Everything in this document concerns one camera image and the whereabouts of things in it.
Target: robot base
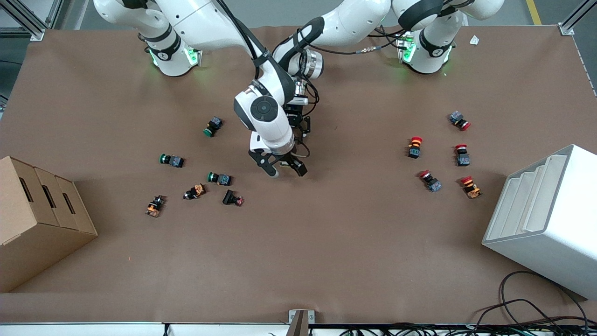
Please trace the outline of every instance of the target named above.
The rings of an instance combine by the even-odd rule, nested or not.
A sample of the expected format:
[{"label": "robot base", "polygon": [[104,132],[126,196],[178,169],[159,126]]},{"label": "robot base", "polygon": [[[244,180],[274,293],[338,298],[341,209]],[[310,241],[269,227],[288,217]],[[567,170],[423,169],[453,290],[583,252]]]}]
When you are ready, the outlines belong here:
[{"label": "robot base", "polygon": [[162,60],[158,55],[154,55],[153,52],[149,52],[152,56],[153,64],[159,68],[159,70],[166,76],[178,77],[189,72],[194,66],[201,65],[201,56],[203,52],[201,50],[195,51],[192,48],[184,48],[186,45],[181,45],[180,49],[177,50],[170,60]]},{"label": "robot base", "polygon": [[429,55],[427,50],[421,47],[419,38],[420,31],[414,32],[413,35],[414,46],[410,50],[410,55],[405,56],[405,53],[401,52],[401,50],[398,50],[398,57],[413,71],[423,75],[429,75],[440,70],[442,65],[448,61],[450,51],[452,51],[452,46],[450,46],[448,50],[442,51],[442,54],[439,57],[432,57]]}]

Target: green led light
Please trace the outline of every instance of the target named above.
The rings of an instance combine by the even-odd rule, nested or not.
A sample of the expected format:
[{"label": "green led light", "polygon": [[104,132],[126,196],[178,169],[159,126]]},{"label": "green led light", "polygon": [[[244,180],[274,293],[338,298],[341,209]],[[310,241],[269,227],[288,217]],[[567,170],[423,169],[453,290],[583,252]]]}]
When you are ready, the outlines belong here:
[{"label": "green led light", "polygon": [[417,45],[415,43],[411,43],[411,45],[404,51],[404,61],[410,62],[413,59],[413,54],[417,49]]},{"label": "green led light", "polygon": [[197,52],[194,49],[184,49],[185,50],[185,55],[187,55],[187,58],[189,59],[189,63],[191,65],[195,65],[198,62],[198,58],[197,58]]},{"label": "green led light", "polygon": [[149,54],[151,55],[151,58],[152,58],[152,60],[153,60],[153,65],[155,65],[155,66],[159,67],[159,65],[158,65],[158,61],[157,61],[157,60],[155,60],[155,56],[153,55],[153,52],[152,52],[151,50],[149,51]]},{"label": "green led light", "polygon": [[448,51],[446,51],[446,57],[444,58],[444,63],[448,61],[448,57],[450,56],[450,51],[452,51],[452,46],[450,46],[450,48],[448,48]]}]

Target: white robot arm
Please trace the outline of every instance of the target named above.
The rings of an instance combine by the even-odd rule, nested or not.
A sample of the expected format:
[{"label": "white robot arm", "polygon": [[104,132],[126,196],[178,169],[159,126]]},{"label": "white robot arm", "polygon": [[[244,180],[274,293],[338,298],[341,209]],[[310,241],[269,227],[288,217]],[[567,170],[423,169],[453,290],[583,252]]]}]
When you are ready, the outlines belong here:
[{"label": "white robot arm", "polygon": [[477,20],[495,15],[504,0],[451,0],[428,26],[412,32],[408,50],[402,61],[421,74],[432,74],[448,61],[456,34],[464,22],[464,14]]},{"label": "white robot arm", "polygon": [[137,29],[164,75],[184,75],[199,63],[199,53],[181,40],[162,12],[148,8],[147,1],[93,0],[93,4],[104,20]]},{"label": "white robot arm", "polygon": [[[504,0],[344,0],[337,8],[311,20],[282,41],[274,49],[273,55],[289,74],[317,78],[323,71],[324,61],[322,55],[311,50],[309,45],[341,47],[356,44],[371,33],[392,10],[404,31],[414,31],[415,36],[426,27],[432,31],[423,35],[428,37],[427,41],[417,41],[418,43],[413,45],[421,47],[428,42],[428,49],[440,47],[441,54],[434,56],[433,52],[437,49],[434,48],[429,57],[434,58],[433,60],[421,58],[424,53],[418,53],[415,58],[414,52],[409,53],[407,57],[408,60],[412,58],[414,63],[405,60],[416,71],[431,73],[443,64],[440,63],[437,67],[435,58],[443,56],[449,49],[462,25],[461,13],[456,14],[458,10],[478,20],[484,20],[494,15],[503,2]],[[354,53],[367,53],[378,49],[371,47]]]},{"label": "white robot arm", "polygon": [[[211,0],[154,0],[161,11],[136,8],[139,10],[128,21],[115,20],[117,24],[133,26],[145,36],[156,35],[147,32],[147,16],[149,21],[160,21],[165,18],[166,27],[181,41],[194,50],[216,50],[226,47],[241,47],[253,58],[255,67],[259,67],[263,75],[254,79],[251,84],[235,97],[234,111],[243,124],[253,131],[251,135],[250,156],[272,177],[278,175],[273,163],[268,159],[275,158],[292,167],[300,176],[306,173],[302,162],[292,154],[295,139],[288,118],[282,105],[294,98],[294,80],[272,58],[271,53],[257,40],[251,31],[234,17],[222,13]],[[135,7],[147,0],[94,0],[98,2],[116,2],[125,7],[127,2],[135,2]]]}]

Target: wire bundle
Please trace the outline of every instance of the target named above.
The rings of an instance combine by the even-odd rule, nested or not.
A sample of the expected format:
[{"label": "wire bundle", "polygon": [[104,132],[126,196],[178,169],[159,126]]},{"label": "wire bundle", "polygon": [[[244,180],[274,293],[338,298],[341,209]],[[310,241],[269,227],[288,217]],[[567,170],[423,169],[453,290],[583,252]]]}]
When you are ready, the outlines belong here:
[{"label": "wire bundle", "polygon": [[[564,294],[572,300],[572,302],[578,307],[582,317],[579,316],[555,316],[549,317],[541,309],[539,309],[534,303],[529,300],[518,298],[514,300],[506,301],[505,286],[508,279],[517,274],[529,274],[535,277],[539,277],[552,285],[560,289]],[[365,336],[364,332],[370,335],[379,335],[373,330],[379,330],[382,336],[407,336],[416,334],[416,336],[478,336],[479,334],[490,334],[492,336],[539,336],[536,334],[538,331],[552,332],[554,336],[597,336],[597,322],[587,318],[586,313],[578,301],[570,295],[561,285],[547,279],[541,274],[537,274],[533,271],[515,271],[508,274],[500,284],[500,301],[501,303],[491,306],[485,309],[477,322],[471,325],[435,325],[435,324],[415,324],[415,323],[393,323],[390,325],[314,325],[313,328],[343,328],[346,329],[339,336]],[[513,303],[524,302],[536,310],[542,318],[535,321],[519,322],[516,317],[510,311],[509,305]],[[504,308],[508,316],[514,321],[514,324],[510,325],[482,325],[481,322],[487,313],[498,308]],[[558,325],[556,322],[562,320],[579,320],[582,321],[582,325]],[[397,334],[392,333],[390,330],[400,329],[401,331]],[[441,333],[438,335],[438,331],[448,331],[447,333]]]}]

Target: table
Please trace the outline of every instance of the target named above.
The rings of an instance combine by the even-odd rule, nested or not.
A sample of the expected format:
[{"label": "table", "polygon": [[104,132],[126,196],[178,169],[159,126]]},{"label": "table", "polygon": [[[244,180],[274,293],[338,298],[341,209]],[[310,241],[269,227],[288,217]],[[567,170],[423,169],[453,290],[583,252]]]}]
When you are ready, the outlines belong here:
[{"label": "table", "polygon": [[[255,33],[273,49],[293,29]],[[29,46],[0,156],[76,181],[99,237],[0,295],[1,321],[277,322],[297,307],[325,323],[476,321],[522,268],[481,246],[505,177],[571,143],[597,152],[596,100],[572,37],[555,26],[463,28],[433,75],[404,68],[390,48],[325,55],[309,173],[279,179],[249,158],[232,110],[252,79],[246,54],[205,53],[200,68],[167,78],[135,34],[51,30]],[[447,120],[455,110],[467,131]],[[213,115],[225,125],[206,138]],[[405,156],[412,136],[424,139],[418,160]],[[466,168],[454,161],[462,142]],[[162,153],[186,167],[159,164]],[[417,177],[426,169],[440,192]],[[214,184],[182,199],[210,171],[234,176],[242,207],[222,205],[226,188]],[[482,197],[466,197],[457,181],[467,175]],[[168,201],[155,219],[144,209],[158,194]],[[506,293],[578,314],[538,279],[514,278]],[[595,317],[597,303],[583,305]],[[484,320],[506,321],[499,311]]]}]

